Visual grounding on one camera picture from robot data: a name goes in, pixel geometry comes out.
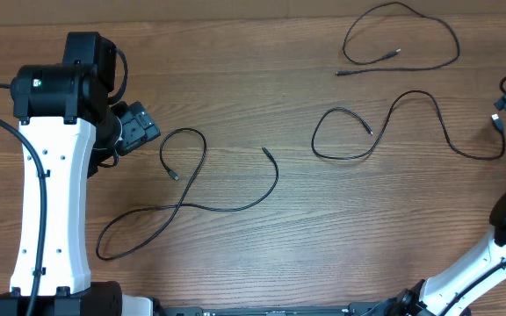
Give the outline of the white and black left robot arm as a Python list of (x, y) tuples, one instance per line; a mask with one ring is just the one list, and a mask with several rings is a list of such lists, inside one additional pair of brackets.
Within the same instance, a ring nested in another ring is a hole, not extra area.
[(71, 32), (55, 65), (22, 67), (11, 82), (24, 155), (18, 257), (0, 315), (157, 315), (153, 298), (95, 282), (87, 258), (87, 181), (160, 131), (115, 84), (123, 52), (97, 32)]

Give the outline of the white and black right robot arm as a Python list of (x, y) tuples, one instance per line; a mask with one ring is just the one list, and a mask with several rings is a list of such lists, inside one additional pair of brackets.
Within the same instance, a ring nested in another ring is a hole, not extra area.
[(386, 315), (468, 315), (469, 306), (506, 279), (506, 192), (493, 207), (484, 237), (450, 268), (388, 306)]

